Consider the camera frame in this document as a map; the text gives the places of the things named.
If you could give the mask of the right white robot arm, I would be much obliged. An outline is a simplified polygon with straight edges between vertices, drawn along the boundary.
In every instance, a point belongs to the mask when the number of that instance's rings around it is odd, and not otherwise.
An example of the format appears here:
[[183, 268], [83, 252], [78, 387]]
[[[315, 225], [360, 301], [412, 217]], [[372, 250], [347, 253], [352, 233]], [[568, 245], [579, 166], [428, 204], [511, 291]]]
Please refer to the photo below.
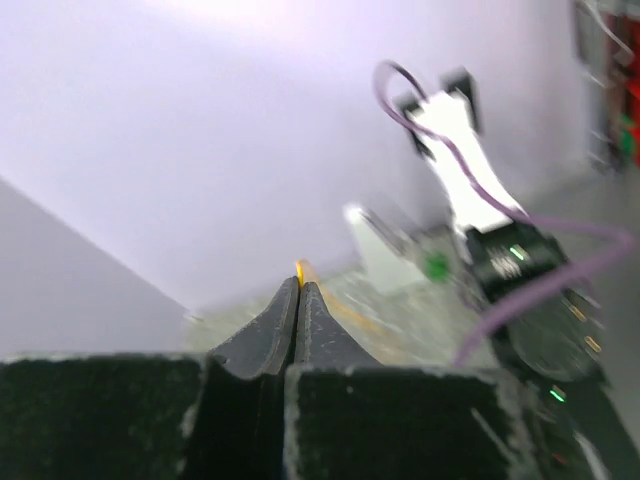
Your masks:
[[491, 342], [501, 362], [551, 381], [597, 374], [603, 326], [583, 279], [558, 281], [572, 262], [560, 242], [507, 192], [478, 138], [474, 81], [462, 71], [392, 108], [440, 181], [464, 272], [482, 315], [470, 343]]

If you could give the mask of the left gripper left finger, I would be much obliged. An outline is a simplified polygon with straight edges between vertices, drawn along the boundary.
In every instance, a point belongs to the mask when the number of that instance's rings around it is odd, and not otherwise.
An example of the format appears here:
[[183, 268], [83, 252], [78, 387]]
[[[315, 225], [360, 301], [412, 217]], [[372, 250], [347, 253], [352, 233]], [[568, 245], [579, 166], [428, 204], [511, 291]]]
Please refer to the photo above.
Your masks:
[[204, 353], [1, 363], [5, 479], [279, 479], [299, 285]]

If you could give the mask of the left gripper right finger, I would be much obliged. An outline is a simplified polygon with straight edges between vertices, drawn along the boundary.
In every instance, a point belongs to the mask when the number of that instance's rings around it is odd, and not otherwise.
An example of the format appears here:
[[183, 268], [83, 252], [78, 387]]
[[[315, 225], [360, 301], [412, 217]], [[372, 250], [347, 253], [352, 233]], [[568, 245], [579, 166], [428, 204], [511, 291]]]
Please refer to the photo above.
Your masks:
[[539, 479], [519, 382], [486, 368], [385, 366], [300, 295], [284, 384], [290, 479]]

